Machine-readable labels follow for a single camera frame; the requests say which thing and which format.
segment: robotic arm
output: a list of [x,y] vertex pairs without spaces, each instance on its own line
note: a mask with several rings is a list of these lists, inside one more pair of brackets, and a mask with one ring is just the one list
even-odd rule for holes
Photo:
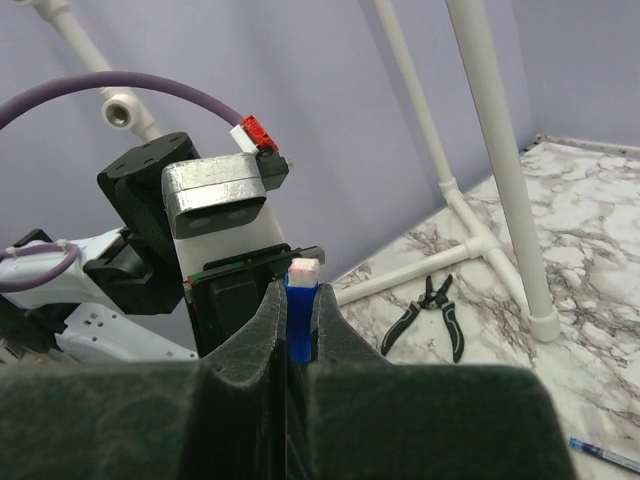
[[[143,74],[72,80],[36,87],[0,107],[0,129],[38,103],[78,89],[119,82],[176,91],[167,87],[176,82]],[[178,96],[193,99],[193,89],[177,85],[183,87]],[[220,110],[220,102],[208,100]],[[232,121],[239,117],[223,107]],[[170,313],[185,298],[202,357],[255,314],[268,284],[284,276],[293,258],[323,261],[317,247],[292,250],[284,242],[267,204],[266,192],[279,188],[289,171],[277,145],[254,117],[240,117],[231,135],[241,153],[200,158],[186,133],[173,133],[129,150],[100,172],[98,184],[125,228],[63,243],[60,251],[20,255],[26,246],[52,242],[36,231],[8,249],[0,288],[28,288],[5,289],[2,333],[36,352],[53,348],[85,363],[195,359],[195,352],[125,315]],[[79,254],[68,268],[29,286],[59,268],[70,246]]]

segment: small white block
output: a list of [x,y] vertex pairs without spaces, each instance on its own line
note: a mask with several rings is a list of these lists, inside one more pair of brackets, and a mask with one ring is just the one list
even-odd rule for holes
[[317,258],[294,258],[289,267],[290,287],[315,287],[320,279],[320,261]]

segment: black pliers handle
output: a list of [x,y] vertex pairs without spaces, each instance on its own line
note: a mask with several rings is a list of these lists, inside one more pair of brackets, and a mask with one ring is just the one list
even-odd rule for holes
[[436,308],[439,308],[442,310],[442,318],[444,319],[444,324],[449,331],[449,337],[451,337],[453,361],[455,363],[460,361],[462,352],[464,351],[464,336],[462,335],[462,329],[456,319],[455,303],[450,301],[447,297],[447,290],[449,290],[452,282],[453,275],[449,275],[442,286],[434,292],[431,275],[427,277],[425,293],[420,295],[417,302],[411,302],[407,311],[404,312],[404,315],[402,315],[402,317],[393,324],[384,336],[382,346],[380,347],[382,355],[386,356],[387,353],[389,353],[393,344],[398,340],[398,338],[400,338],[400,335],[404,333],[409,325],[418,318],[422,309],[435,310]]

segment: white marble surface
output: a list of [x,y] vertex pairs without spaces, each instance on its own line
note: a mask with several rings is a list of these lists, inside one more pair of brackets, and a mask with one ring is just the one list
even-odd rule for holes
[[[461,363],[531,368],[555,402],[567,438],[575,436],[640,460],[640,160],[550,143],[523,157],[529,196],[562,334],[537,343],[493,271],[470,260],[453,272],[449,298],[466,340]],[[493,178],[467,196],[505,245],[508,232]],[[464,226],[447,208],[336,282],[337,290],[457,245]],[[514,258],[511,248],[507,248]],[[424,279],[343,307],[349,323],[379,348],[387,329],[424,289]],[[395,363],[451,362],[439,311],[423,312],[388,355]],[[580,478],[640,478],[584,454]]]

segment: purple wall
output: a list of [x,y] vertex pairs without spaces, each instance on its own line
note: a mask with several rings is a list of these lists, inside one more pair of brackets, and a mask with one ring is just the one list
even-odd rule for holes
[[536,131],[640,146],[640,2],[513,7]]

